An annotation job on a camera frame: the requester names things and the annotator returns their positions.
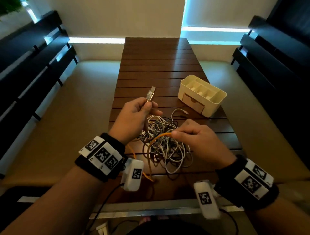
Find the hand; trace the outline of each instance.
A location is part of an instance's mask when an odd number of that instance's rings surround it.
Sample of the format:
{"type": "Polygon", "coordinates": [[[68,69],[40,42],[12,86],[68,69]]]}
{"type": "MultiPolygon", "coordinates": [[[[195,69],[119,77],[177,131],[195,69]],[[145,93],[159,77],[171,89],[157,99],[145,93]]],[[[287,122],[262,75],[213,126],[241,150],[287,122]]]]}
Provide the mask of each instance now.
{"type": "Polygon", "coordinates": [[[199,125],[191,119],[172,131],[172,137],[189,145],[197,157],[212,164],[215,169],[229,166],[237,159],[208,126],[199,125]]]}
{"type": "Polygon", "coordinates": [[[158,104],[148,102],[146,98],[137,98],[124,104],[109,135],[124,145],[137,138],[142,130],[148,131],[148,114],[161,116],[162,111],[157,110],[158,104]]]}

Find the right hand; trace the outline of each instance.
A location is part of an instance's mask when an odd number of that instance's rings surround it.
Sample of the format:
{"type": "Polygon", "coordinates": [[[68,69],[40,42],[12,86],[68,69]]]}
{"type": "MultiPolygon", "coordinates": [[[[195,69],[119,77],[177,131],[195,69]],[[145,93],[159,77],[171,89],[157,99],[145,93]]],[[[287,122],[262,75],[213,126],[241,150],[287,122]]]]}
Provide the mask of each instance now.
{"type": "Polygon", "coordinates": [[[208,126],[191,119],[172,131],[172,138],[189,145],[195,156],[210,163],[215,169],[229,166],[237,159],[208,126]]]}

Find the wristband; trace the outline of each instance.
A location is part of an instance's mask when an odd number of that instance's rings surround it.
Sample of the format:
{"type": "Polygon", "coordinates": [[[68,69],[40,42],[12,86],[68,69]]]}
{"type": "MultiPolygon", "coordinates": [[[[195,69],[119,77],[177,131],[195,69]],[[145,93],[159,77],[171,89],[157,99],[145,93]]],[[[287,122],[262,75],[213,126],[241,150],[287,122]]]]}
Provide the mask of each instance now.
{"type": "Polygon", "coordinates": [[[75,164],[103,182],[115,179],[125,169],[128,157],[124,155],[125,145],[103,133],[95,137],[79,153],[75,164]]]}
{"type": "Polygon", "coordinates": [[[251,160],[237,155],[237,160],[216,170],[219,182],[214,190],[245,210],[259,210],[273,203],[279,195],[273,177],[251,160]]]}

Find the wooden table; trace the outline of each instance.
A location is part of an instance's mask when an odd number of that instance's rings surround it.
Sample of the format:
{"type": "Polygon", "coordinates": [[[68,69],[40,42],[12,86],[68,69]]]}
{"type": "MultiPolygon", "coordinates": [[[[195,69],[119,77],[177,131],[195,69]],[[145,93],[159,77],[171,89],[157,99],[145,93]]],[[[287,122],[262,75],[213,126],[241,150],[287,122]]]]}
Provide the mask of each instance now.
{"type": "MultiPolygon", "coordinates": [[[[186,38],[126,38],[120,72],[110,114],[109,128],[113,125],[123,105],[137,97],[145,97],[152,86],[156,87],[154,101],[158,103],[163,115],[169,117],[176,108],[188,111],[188,118],[200,124],[208,125],[217,136],[235,154],[242,152],[242,147],[234,133],[224,110],[220,107],[211,118],[205,118],[178,99],[180,81],[188,75],[196,75],[208,82],[189,42],[186,38]]],[[[179,125],[184,122],[176,117],[179,125]]],[[[144,161],[144,172],[149,173],[146,158],[142,155],[142,142],[130,143],[139,160],[144,161]]],[[[173,199],[195,198],[193,184],[199,180],[209,179],[215,183],[217,175],[199,158],[194,158],[189,168],[181,172],[167,175],[160,165],[152,163],[155,182],[142,178],[137,192],[117,190],[109,199],[109,203],[161,201],[173,199]]],[[[110,180],[99,198],[102,202],[111,188],[120,183],[121,177],[110,180]]]]}

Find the left hand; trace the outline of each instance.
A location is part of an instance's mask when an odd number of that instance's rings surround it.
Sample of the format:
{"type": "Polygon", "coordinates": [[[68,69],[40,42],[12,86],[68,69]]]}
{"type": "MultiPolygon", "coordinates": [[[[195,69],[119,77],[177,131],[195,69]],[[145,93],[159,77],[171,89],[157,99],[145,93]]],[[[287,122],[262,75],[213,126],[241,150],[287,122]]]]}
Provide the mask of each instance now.
{"type": "Polygon", "coordinates": [[[119,113],[109,135],[124,145],[137,138],[142,130],[148,131],[147,115],[161,116],[158,104],[148,102],[146,98],[137,98],[127,102],[119,113]]]}

